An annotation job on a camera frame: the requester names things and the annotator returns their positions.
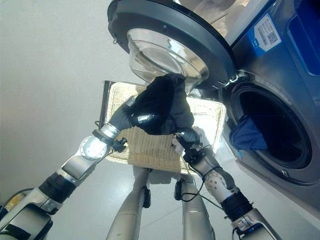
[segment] sticker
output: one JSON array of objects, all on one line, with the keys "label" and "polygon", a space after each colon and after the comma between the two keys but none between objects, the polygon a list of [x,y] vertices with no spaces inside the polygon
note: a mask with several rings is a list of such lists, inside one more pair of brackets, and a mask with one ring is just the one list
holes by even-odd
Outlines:
[{"label": "sticker", "polygon": [[268,13],[248,31],[247,36],[258,56],[281,43],[281,38]]}]

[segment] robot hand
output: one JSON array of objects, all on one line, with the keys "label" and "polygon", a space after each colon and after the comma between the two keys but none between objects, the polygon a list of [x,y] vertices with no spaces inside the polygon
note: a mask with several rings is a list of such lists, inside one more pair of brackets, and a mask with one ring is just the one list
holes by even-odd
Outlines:
[{"label": "robot hand", "polygon": [[93,136],[86,137],[73,156],[1,219],[1,240],[44,239],[53,225],[50,215],[61,208],[76,187],[115,147],[115,143],[124,143],[116,138],[122,130],[133,126],[133,105],[134,98],[130,97],[109,123],[100,130],[94,130]]},{"label": "robot hand", "polygon": [[195,131],[187,129],[176,133],[176,138],[184,147],[184,160],[202,178],[208,192],[221,205],[231,220],[233,232],[246,240],[281,240],[262,214],[241,193],[233,177],[219,165],[213,151],[200,145],[197,135]]}]

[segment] dryer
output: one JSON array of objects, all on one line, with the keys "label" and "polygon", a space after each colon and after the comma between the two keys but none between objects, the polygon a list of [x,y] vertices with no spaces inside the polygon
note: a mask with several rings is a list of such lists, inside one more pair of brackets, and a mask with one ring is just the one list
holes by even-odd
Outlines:
[{"label": "dryer", "polygon": [[115,0],[107,15],[136,75],[150,82],[180,73],[188,92],[196,86],[225,104],[227,141],[250,116],[268,148],[233,149],[240,164],[320,219],[319,9],[312,0],[269,0],[231,45],[171,0]]}]

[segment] black cloth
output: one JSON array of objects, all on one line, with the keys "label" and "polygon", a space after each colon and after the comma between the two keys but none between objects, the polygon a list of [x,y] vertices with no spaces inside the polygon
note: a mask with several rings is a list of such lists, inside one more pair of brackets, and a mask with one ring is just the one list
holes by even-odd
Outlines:
[{"label": "black cloth", "polygon": [[175,73],[158,76],[136,97],[133,117],[157,116],[138,124],[139,128],[150,135],[169,135],[192,127],[194,117],[186,100],[185,79]]}]

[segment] blue garment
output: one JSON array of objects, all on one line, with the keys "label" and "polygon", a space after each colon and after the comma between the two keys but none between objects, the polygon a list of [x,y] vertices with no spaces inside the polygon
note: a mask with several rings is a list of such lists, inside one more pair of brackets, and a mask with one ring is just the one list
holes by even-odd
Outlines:
[{"label": "blue garment", "polygon": [[238,125],[229,134],[230,144],[237,150],[266,150],[264,136],[247,115],[240,118]]}]

